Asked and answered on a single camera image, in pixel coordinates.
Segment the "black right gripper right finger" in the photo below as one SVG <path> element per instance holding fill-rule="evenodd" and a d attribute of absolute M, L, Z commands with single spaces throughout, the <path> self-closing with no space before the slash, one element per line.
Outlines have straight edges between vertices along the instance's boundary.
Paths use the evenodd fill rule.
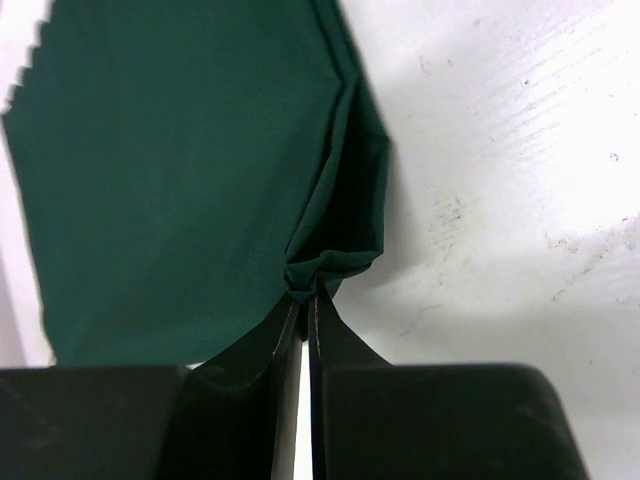
<path fill-rule="evenodd" d="M 313 477 L 376 478 L 367 375 L 390 363 L 343 322 L 327 294 L 309 302 L 308 340 Z"/>

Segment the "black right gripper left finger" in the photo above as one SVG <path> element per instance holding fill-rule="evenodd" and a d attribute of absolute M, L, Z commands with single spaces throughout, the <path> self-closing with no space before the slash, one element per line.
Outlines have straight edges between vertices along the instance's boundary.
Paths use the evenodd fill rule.
<path fill-rule="evenodd" d="M 187 375 L 174 416 L 175 478 L 293 478 L 299 312 L 283 296 L 257 327 Z"/>

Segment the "dark green cloth placemat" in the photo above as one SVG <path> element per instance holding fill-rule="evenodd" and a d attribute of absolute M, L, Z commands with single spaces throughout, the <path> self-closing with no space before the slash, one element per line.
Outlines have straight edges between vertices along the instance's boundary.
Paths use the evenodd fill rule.
<path fill-rule="evenodd" d="M 368 269 L 390 142 L 334 1 L 56 1 L 2 117 L 59 365 L 189 365 Z"/>

